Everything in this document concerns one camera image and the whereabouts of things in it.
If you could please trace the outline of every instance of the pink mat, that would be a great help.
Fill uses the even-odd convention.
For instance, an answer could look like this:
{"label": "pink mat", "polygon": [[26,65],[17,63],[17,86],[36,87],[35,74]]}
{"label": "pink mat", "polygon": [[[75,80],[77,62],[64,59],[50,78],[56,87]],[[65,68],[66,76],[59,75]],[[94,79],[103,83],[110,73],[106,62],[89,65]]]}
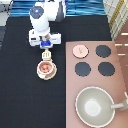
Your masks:
{"label": "pink mat", "polygon": [[[89,49],[89,54],[79,59],[73,55],[73,48],[76,45],[85,45]],[[95,50],[98,45],[107,45],[111,48],[111,55],[106,58],[99,57]],[[102,76],[98,71],[101,62],[110,62],[115,67],[112,76]],[[75,73],[75,65],[78,62],[86,62],[91,67],[88,76],[80,77]],[[66,43],[66,128],[90,128],[78,117],[75,110],[75,100],[77,94],[88,86],[97,86],[106,90],[115,103],[120,103],[125,99],[126,91],[119,58],[114,41],[82,41]],[[116,110],[113,121],[105,128],[128,128],[128,110],[120,112]]]}

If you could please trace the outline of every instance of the blue wall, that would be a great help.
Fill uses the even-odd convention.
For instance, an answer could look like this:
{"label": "blue wall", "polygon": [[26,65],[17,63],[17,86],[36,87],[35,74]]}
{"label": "blue wall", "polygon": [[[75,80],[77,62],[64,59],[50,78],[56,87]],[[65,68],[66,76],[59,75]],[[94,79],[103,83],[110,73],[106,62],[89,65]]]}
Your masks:
{"label": "blue wall", "polygon": [[[38,0],[14,0],[10,16],[28,16],[36,1]],[[67,16],[106,15],[103,0],[69,0],[66,4]]]}

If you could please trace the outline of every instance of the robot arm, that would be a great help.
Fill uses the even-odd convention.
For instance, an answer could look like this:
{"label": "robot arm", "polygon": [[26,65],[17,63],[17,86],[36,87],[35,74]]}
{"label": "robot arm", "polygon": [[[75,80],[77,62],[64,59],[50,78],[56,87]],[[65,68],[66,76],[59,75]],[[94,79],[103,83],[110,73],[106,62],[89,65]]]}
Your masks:
{"label": "robot arm", "polygon": [[30,45],[40,45],[40,48],[45,49],[52,48],[53,44],[61,44],[60,33],[50,34],[49,21],[61,22],[65,18],[65,15],[66,6],[62,0],[36,2],[30,10],[30,20],[33,26],[33,29],[29,31]]}

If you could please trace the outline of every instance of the black table surface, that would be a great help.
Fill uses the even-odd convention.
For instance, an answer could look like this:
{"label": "black table surface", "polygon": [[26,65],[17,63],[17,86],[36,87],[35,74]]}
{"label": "black table surface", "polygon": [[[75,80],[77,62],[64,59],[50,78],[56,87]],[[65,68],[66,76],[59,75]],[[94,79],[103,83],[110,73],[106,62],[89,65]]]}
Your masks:
{"label": "black table surface", "polygon": [[78,16],[50,22],[62,44],[50,49],[57,74],[44,81],[36,74],[43,50],[26,41],[29,17],[9,17],[0,51],[0,128],[66,128],[65,43],[111,41],[107,21],[107,16]]}

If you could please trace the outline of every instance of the black circle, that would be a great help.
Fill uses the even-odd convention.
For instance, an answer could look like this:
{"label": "black circle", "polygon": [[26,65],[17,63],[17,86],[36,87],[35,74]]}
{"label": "black circle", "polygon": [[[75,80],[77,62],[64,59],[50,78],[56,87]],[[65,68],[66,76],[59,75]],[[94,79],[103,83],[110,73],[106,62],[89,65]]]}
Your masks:
{"label": "black circle", "polygon": [[100,63],[98,70],[103,76],[112,76],[115,72],[114,66],[109,62]]}
{"label": "black circle", "polygon": [[82,76],[82,77],[87,76],[89,75],[90,71],[91,71],[91,68],[89,64],[86,62],[79,62],[75,65],[75,72],[79,76]]}
{"label": "black circle", "polygon": [[96,54],[100,57],[108,57],[111,54],[111,49],[106,45],[99,45],[96,48]]}

